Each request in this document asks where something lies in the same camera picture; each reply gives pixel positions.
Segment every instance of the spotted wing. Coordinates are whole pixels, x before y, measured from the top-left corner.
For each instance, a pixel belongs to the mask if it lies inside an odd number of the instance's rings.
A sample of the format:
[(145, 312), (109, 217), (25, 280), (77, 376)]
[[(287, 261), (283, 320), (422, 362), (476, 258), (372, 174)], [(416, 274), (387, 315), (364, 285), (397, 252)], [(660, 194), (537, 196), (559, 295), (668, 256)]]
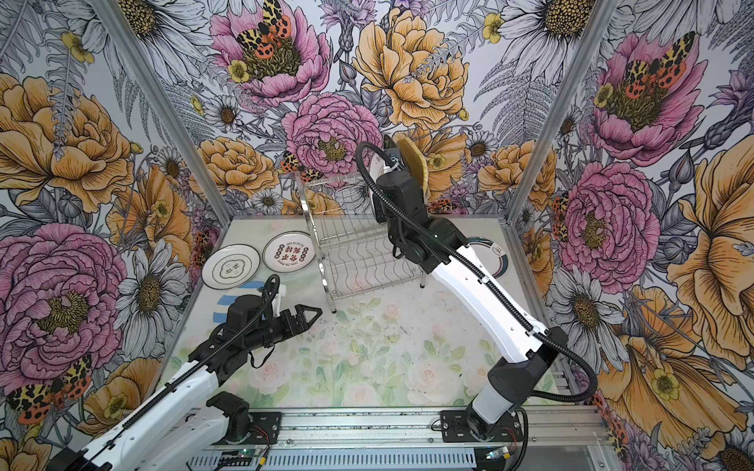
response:
[(626, 96), (631, 99), (637, 99), (647, 88), (647, 82), (651, 75), (650, 65), (643, 60), (632, 60), (626, 65), (625, 81)]

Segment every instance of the pink peony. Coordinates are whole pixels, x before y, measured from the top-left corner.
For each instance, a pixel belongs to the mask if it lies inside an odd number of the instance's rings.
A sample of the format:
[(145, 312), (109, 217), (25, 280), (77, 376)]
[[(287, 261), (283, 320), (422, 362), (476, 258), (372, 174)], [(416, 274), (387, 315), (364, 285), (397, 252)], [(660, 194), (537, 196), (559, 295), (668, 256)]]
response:
[(333, 93), (311, 95), (283, 118), (288, 151), (307, 168), (325, 176), (355, 172), (356, 145), (368, 141), (382, 147), (372, 112)]
[(628, 163), (588, 164), (569, 192), (563, 264), (588, 272), (605, 292), (628, 289), (657, 251), (660, 223), (651, 205), (646, 177)]
[(686, 137), (704, 110), (693, 106), (707, 64), (706, 60), (696, 64), (698, 38), (685, 59), (686, 70), (675, 84), (669, 88), (649, 85), (635, 99), (626, 95), (630, 84), (627, 64), (635, 60), (651, 64), (660, 59), (673, 45), (660, 45), (659, 41), (648, 43), (645, 36), (634, 34), (624, 39), (599, 76), (592, 116), (585, 126), (595, 147), (604, 148), (613, 158), (631, 159), (640, 167), (659, 161)]
[(262, 8), (254, 14), (243, 8), (239, 17), (229, 11), (227, 17), (210, 19), (212, 47), (219, 51), (215, 61), (224, 69), (230, 66), (228, 82), (241, 87), (241, 105), (252, 111), (298, 101), (325, 88), (329, 79), (331, 51), (325, 33), (317, 36), (301, 8), (294, 13), (283, 0), (280, 6), (290, 18), (290, 39), (284, 39), (267, 60), (244, 54), (236, 41), (239, 33), (259, 28)]
[(108, 362), (126, 265), (102, 238), (48, 224), (0, 241), (0, 387), (50, 384), (82, 357)]

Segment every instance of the white plate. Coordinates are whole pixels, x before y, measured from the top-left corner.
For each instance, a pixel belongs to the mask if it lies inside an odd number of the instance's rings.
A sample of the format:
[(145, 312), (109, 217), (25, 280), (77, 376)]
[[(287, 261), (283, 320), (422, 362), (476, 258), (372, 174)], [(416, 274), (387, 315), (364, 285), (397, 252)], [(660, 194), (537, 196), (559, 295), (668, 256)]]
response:
[(500, 244), (484, 237), (469, 237), (468, 241), (489, 274), (494, 278), (502, 277), (508, 269), (508, 255)]
[(314, 244), (305, 232), (286, 232), (270, 240), (262, 252), (265, 265), (278, 273), (291, 273), (314, 260)]
[(201, 269), (201, 278), (210, 288), (230, 289), (251, 280), (257, 270), (259, 252), (252, 246), (237, 243), (213, 253)]

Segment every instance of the dish rack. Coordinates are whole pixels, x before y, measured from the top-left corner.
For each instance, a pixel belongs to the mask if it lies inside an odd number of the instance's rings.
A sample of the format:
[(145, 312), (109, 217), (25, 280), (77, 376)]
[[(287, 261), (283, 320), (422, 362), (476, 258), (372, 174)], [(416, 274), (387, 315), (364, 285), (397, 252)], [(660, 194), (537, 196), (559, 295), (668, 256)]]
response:
[(359, 173), (304, 183), (296, 172), (296, 187), (306, 218), (314, 252), (319, 258), (322, 285), (332, 312), (335, 300), (373, 289), (420, 279), (426, 274), (405, 258), (393, 257), (393, 244), (388, 240), (388, 226), (379, 224), (371, 204), (362, 214), (341, 209), (314, 213), (306, 198), (306, 190), (326, 192), (328, 185), (363, 185)]

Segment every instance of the red wire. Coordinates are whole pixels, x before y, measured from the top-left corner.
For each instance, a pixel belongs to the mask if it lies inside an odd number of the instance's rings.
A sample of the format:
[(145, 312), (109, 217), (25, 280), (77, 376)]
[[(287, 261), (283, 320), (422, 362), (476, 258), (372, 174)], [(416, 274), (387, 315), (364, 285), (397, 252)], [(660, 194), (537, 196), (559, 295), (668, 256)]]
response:
[(513, 451), (517, 450), (518, 449), (518, 441), (516, 440), (516, 435), (508, 427), (505, 427), (503, 430), (507, 430), (508, 433), (510, 434), (510, 437), (513, 439)]

